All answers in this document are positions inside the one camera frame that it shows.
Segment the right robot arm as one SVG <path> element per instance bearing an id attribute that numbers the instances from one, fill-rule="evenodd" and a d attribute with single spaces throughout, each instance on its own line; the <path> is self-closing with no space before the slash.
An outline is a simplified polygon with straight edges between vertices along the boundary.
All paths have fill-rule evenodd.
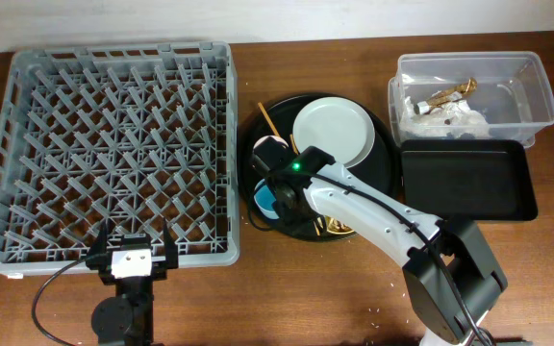
<path id="1" fill-rule="evenodd" d="M 256 147 L 252 165 L 282 220 L 330 216 L 382 250 L 403 272 L 426 331 L 424 345 L 492 345 L 482 320 L 508 286 L 478 225 L 407 207 L 355 177 L 315 147 L 295 155 L 279 143 Z"/>

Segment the pink cup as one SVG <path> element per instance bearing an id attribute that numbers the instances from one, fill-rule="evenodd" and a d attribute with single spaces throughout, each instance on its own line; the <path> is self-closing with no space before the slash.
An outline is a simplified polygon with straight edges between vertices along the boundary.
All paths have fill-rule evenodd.
<path id="1" fill-rule="evenodd" d="M 274 141 L 277 141 L 279 142 L 282 146 L 285 146 L 285 147 L 290 147 L 288 145 L 288 143 L 281 137 L 279 136 L 274 136 L 274 135 L 271 135 L 271 136 L 262 136 L 260 137 L 253 145 L 253 149 L 257 148 L 259 145 L 261 145 L 262 143 L 264 143 L 265 141 L 269 140 L 269 139 L 272 139 Z"/>

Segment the food scraps pile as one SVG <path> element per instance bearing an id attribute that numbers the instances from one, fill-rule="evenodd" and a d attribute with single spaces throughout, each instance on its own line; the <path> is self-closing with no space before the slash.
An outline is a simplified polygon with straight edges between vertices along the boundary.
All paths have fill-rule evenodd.
<path id="1" fill-rule="evenodd" d="M 352 231 L 350 227 L 346 226 L 335 218 L 327 217 L 326 220 L 327 230 L 331 233 L 348 233 Z"/>

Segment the white napkin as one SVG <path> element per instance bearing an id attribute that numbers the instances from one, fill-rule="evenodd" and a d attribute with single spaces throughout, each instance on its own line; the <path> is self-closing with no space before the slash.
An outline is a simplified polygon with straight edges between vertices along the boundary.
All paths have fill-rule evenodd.
<path id="1" fill-rule="evenodd" d="M 408 136 L 490 138 L 490 125 L 479 111 L 472 110 L 467 100 L 452 102 L 431 110 L 426 114 L 416 114 L 410 97 L 404 100 L 399 128 Z"/>

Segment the blue cup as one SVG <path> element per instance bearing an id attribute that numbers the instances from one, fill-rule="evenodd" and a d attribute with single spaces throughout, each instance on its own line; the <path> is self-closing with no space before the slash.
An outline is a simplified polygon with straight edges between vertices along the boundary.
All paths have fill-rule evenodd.
<path id="1" fill-rule="evenodd" d="M 264 179 L 261 179 L 254 187 L 253 199 L 265 218 L 269 220 L 277 220 L 279 218 L 277 212 L 273 208 L 273 203 L 276 201 L 276 198 Z"/>

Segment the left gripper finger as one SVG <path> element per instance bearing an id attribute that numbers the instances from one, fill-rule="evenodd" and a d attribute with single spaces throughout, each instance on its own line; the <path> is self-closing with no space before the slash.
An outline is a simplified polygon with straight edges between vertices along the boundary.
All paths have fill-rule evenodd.
<path id="1" fill-rule="evenodd" d="M 179 267 L 178 246 L 168 230 L 167 222 L 163 225 L 163 239 L 165 266 L 167 269 L 177 269 Z"/>
<path id="2" fill-rule="evenodd" d="M 88 269 L 105 269 L 107 267 L 109 262 L 107 250 L 108 233 L 108 226 L 103 225 L 96 240 L 88 250 L 86 257 L 86 266 Z"/>

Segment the brown stick wrapper waste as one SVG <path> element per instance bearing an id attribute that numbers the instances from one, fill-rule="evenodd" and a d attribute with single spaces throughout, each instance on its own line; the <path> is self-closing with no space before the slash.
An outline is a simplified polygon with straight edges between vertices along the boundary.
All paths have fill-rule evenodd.
<path id="1" fill-rule="evenodd" d="M 414 112 L 415 114 L 426 114 L 444 104 L 461 101 L 473 93 L 477 86 L 477 81 L 474 78 L 469 78 L 463 84 L 438 91 L 427 100 L 416 103 Z"/>

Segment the grey dishwasher rack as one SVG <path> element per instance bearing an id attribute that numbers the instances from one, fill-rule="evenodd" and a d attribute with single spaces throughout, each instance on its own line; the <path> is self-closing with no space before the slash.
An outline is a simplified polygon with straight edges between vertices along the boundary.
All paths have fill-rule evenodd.
<path id="1" fill-rule="evenodd" d="M 0 112 L 0 274 L 79 272 L 172 237 L 183 268 L 239 258 L 237 74 L 221 41 L 28 49 Z"/>

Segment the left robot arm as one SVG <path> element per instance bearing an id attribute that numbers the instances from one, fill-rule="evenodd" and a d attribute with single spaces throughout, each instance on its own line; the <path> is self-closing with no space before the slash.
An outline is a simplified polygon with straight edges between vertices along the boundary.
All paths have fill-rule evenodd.
<path id="1" fill-rule="evenodd" d="M 112 285 L 113 297 L 100 302 L 91 316 L 91 327 L 100 345 L 151 346 L 154 344 L 153 283 L 167 278 L 178 267 L 178 247 L 163 231 L 164 258 L 154 260 L 149 235 L 125 235 L 110 250 L 111 223 L 106 221 L 89 248 L 87 267 L 103 284 Z"/>

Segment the yellow bowl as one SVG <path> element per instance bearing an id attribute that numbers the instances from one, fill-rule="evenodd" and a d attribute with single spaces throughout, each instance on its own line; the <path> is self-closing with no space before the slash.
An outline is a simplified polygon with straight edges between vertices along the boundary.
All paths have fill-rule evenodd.
<path id="1" fill-rule="evenodd" d="M 354 232 L 352 228 L 341 223 L 339 220 L 326 216 L 326 231 L 331 235 L 349 235 Z"/>

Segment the grey round plate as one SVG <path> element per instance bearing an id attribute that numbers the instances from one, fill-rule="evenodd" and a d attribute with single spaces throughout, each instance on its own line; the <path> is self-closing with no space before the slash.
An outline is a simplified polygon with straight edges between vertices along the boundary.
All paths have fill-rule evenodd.
<path id="1" fill-rule="evenodd" d="M 341 97 L 322 97 L 306 105 L 294 118 L 292 136 L 300 153 L 313 146 L 346 167 L 361 163 L 375 141 L 367 111 Z"/>

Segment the round black tray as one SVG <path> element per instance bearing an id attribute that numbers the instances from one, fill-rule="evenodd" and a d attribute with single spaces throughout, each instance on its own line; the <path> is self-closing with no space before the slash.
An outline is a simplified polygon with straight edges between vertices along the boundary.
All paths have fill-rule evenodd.
<path id="1" fill-rule="evenodd" d="M 273 124 L 282 135 L 292 130 L 295 116 L 309 103 L 323 98 L 323 93 L 303 93 L 276 102 L 267 110 Z M 375 141 L 370 154 L 359 164 L 349 169 L 357 178 L 368 185 L 382 191 L 390 197 L 398 195 L 401 185 L 401 165 L 396 144 L 385 123 L 372 111 L 367 113 L 373 122 Z M 262 115 L 258 112 L 250 115 L 239 125 L 238 134 L 238 180 L 241 199 L 249 200 L 256 184 L 262 179 L 250 164 L 254 143 L 262 136 L 271 133 Z M 266 223 L 272 230 L 290 237 L 311 242 L 327 242 L 346 239 L 346 235 L 323 233 L 319 235 L 315 225 L 310 222 L 285 227 L 275 220 L 266 218 L 257 205 L 253 204 L 249 211 L 256 219 Z"/>

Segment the clear plastic bin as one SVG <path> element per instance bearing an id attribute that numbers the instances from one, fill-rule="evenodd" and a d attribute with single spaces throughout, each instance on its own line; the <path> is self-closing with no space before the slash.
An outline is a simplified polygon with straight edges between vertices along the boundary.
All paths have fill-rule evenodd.
<path id="1" fill-rule="evenodd" d="M 404 100 L 413 105 L 438 91 L 474 78 L 477 89 L 467 98 L 472 110 L 490 125 L 490 138 L 408 136 L 399 128 Z M 540 57 L 533 52 L 452 52 L 406 54 L 389 81 L 392 135 L 400 144 L 410 139 L 509 139 L 529 148 L 535 134 L 554 124 L 554 97 Z"/>

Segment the black rectangular tray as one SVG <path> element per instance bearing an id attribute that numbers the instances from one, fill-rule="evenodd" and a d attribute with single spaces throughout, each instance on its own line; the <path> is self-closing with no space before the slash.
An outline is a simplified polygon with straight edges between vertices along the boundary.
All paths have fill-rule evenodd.
<path id="1" fill-rule="evenodd" d="M 508 139 L 420 139 L 401 145 L 406 205 L 442 218 L 526 222 L 539 215 L 524 147 Z"/>

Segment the upper wooden chopstick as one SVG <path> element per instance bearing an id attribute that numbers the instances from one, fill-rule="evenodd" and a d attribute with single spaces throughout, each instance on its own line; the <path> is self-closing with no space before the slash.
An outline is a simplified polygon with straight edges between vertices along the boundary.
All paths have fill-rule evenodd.
<path id="1" fill-rule="evenodd" d="M 264 117 L 265 122 L 267 123 L 267 125 L 268 125 L 269 129 L 271 130 L 271 132 L 273 133 L 273 135 L 281 137 L 280 133 L 278 132 L 278 130 L 276 129 L 274 123 L 272 122 L 270 116 L 268 115 L 266 109 L 264 108 L 263 103 L 258 102 L 257 105 L 258 105 L 258 108 L 260 109 L 260 111 L 261 111 L 261 113 Z"/>

